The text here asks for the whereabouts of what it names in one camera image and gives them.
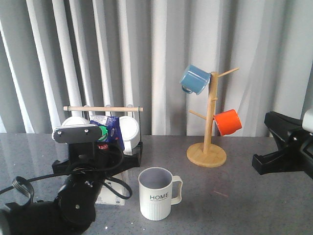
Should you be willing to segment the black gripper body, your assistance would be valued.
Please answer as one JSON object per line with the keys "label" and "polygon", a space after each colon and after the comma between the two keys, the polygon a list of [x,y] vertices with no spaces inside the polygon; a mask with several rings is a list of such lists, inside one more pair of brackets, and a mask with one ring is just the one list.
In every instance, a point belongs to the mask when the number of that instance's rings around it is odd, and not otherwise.
{"label": "black gripper body", "polygon": [[122,151],[114,143],[68,145],[70,174],[59,193],[99,193],[106,179],[122,172]]}

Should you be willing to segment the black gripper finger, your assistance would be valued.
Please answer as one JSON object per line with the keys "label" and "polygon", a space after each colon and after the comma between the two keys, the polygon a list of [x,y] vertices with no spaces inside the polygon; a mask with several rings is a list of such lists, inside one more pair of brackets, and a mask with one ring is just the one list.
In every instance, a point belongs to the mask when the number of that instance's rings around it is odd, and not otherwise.
{"label": "black gripper finger", "polygon": [[137,146],[131,148],[131,142],[124,142],[124,161],[121,165],[122,171],[134,167],[140,167],[142,155],[142,142],[140,141]]}
{"label": "black gripper finger", "polygon": [[302,120],[274,111],[266,113],[264,123],[272,133],[278,147],[287,146],[293,137],[303,134]]}
{"label": "black gripper finger", "polygon": [[254,154],[252,166],[260,174],[303,171],[306,156],[297,151],[280,150],[266,155]]}
{"label": "black gripper finger", "polygon": [[70,166],[70,160],[65,160],[63,162],[56,160],[51,165],[54,174],[70,174],[68,169]]}

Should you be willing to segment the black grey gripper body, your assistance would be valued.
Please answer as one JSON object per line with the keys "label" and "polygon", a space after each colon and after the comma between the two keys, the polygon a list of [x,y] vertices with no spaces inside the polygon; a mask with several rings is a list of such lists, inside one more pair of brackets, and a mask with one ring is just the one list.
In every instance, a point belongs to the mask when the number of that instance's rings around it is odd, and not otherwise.
{"label": "black grey gripper body", "polygon": [[313,178],[313,109],[303,116],[301,129],[290,136],[283,148],[283,172],[303,171]]}

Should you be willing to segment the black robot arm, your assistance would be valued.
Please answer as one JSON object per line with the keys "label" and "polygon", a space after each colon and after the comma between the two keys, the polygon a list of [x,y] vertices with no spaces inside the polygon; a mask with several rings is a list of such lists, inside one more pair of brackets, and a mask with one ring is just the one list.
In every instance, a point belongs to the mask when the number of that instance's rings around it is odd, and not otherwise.
{"label": "black robot arm", "polygon": [[[141,164],[129,169],[133,191],[123,206],[99,205],[110,174],[125,163],[119,151],[33,184],[33,200],[16,189],[0,197],[3,235],[310,235],[313,232],[312,159],[304,140],[215,137],[227,154],[216,168],[186,156],[195,137],[145,136]],[[138,176],[162,167],[182,179],[182,201],[163,220],[140,212]]]}

